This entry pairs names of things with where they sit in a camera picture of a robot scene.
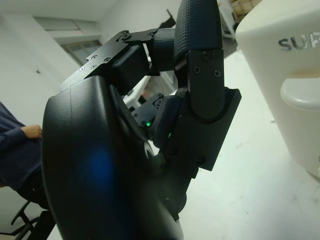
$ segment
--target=black mechanical part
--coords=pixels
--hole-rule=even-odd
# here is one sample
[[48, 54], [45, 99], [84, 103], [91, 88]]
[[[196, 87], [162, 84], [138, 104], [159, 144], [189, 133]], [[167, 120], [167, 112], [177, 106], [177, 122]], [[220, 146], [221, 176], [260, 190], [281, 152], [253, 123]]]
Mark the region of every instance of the black mechanical part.
[[[199, 118], [212, 121], [225, 107], [224, 75], [213, 75], [216, 68], [224, 70], [224, 52], [222, 49], [190, 51], [186, 59], [191, 108]], [[195, 72], [193, 66], [201, 70]]]
[[130, 48], [128, 44], [117, 41], [121, 36], [122, 33], [119, 32], [106, 44], [89, 55], [86, 58], [88, 62], [61, 84], [60, 91], [63, 92], [72, 85], [91, 76], [103, 76], [108, 79], [110, 77], [110, 63], [112, 63], [112, 60], [121, 56]]
[[140, 127], [146, 128], [151, 126], [160, 107], [159, 101], [163, 97], [161, 93], [157, 93], [131, 113]]
[[174, 44], [174, 28], [159, 29], [154, 35], [149, 51], [152, 53], [152, 63], [156, 65], [160, 72], [174, 69]]
[[131, 133], [134, 134], [138, 139], [147, 141], [147, 137], [144, 131], [133, 118], [131, 112], [127, 108], [126, 104], [124, 103], [121, 95], [119, 94], [115, 86], [110, 85], [110, 93], [117, 113], [121, 117], [121, 120], [124, 121], [125, 125], [131, 131]]
[[165, 96], [162, 99], [151, 128], [152, 142], [159, 149], [168, 141], [181, 102], [182, 98], [179, 96]]
[[[50, 98], [44, 184], [64, 239], [183, 239], [177, 220], [190, 181], [199, 168], [212, 170], [241, 99], [224, 88], [221, 48], [216, 1], [182, 0], [174, 44], [172, 29], [122, 31]], [[156, 95], [131, 115], [121, 96], [161, 69], [175, 70], [175, 96], [162, 102]]]
[[175, 220], [179, 219], [185, 194], [198, 169], [213, 169], [241, 99], [238, 89], [225, 88], [222, 117], [213, 122], [201, 122], [189, 107], [188, 90], [180, 89], [177, 96], [183, 97], [183, 101], [171, 136], [160, 149], [167, 167], [159, 189], [164, 202], [170, 199], [168, 210]]
[[149, 63], [142, 45], [132, 46], [114, 61], [109, 71], [111, 83], [121, 95], [127, 94], [149, 72]]
[[146, 142], [127, 131], [113, 101], [107, 81], [94, 76], [47, 103], [44, 183], [60, 233], [66, 240], [181, 239], [150, 181]]
[[158, 29], [155, 28], [147, 31], [139, 31], [134, 33], [129, 33], [128, 31], [128, 33], [125, 33], [121, 36], [121, 38], [119, 38], [119, 42], [124, 42], [129, 45], [145, 44], [153, 39], [153, 36], [157, 32], [157, 30]]
[[222, 33], [216, 0], [182, 0], [175, 26], [174, 60], [191, 50], [222, 49]]

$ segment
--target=hand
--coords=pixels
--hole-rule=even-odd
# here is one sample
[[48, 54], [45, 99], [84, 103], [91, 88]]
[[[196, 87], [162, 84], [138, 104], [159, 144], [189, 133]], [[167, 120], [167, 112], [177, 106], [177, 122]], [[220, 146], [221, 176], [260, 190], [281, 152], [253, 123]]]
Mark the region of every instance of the hand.
[[42, 129], [39, 125], [23, 126], [21, 130], [28, 139], [39, 139], [42, 135]]

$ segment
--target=black screw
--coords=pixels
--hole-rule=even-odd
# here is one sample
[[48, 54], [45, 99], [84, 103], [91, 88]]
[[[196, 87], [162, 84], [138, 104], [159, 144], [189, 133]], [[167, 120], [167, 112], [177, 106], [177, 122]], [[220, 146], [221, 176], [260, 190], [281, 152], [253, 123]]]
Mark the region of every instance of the black screw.
[[131, 38], [131, 34], [126, 33], [126, 34], [122, 35], [121, 40], [125, 41], [125, 40], [128, 40], [129, 38]]
[[176, 147], [171, 147], [169, 150], [168, 150], [168, 154], [172, 157], [174, 157], [175, 155], [177, 155], [177, 148]]
[[218, 77], [221, 76], [221, 71], [220, 71], [219, 69], [216, 69], [216, 70], [213, 71], [213, 75], [214, 75], [216, 78], [218, 78]]
[[198, 75], [200, 72], [201, 72], [201, 68], [200, 68], [199, 66], [195, 66], [195, 67], [193, 68], [193, 73], [194, 73], [194, 74]]
[[209, 62], [211, 60], [211, 54], [207, 51], [204, 51], [202, 54], [201, 54], [201, 58], [203, 61], [205, 62]]

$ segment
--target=blue sleeve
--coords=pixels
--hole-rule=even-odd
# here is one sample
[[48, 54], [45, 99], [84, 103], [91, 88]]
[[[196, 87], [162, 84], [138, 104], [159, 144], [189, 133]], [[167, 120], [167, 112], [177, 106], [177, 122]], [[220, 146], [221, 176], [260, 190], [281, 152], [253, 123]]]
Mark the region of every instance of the blue sleeve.
[[3, 105], [2, 102], [0, 102], [0, 107], [2, 107], [8, 115], [10, 115], [11, 117], [14, 117], [14, 119], [16, 119], [15, 116], [13, 116], [13, 114], [6, 108], [5, 105]]
[[1, 133], [0, 153], [26, 139], [27, 136], [25, 135], [24, 131], [21, 130], [20, 127]]

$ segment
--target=person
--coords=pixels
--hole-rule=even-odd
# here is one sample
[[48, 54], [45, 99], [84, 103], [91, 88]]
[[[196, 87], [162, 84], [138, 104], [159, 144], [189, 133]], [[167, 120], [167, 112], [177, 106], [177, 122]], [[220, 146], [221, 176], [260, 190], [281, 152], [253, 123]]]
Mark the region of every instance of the person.
[[49, 209], [41, 161], [39, 125], [25, 126], [0, 102], [0, 187]]

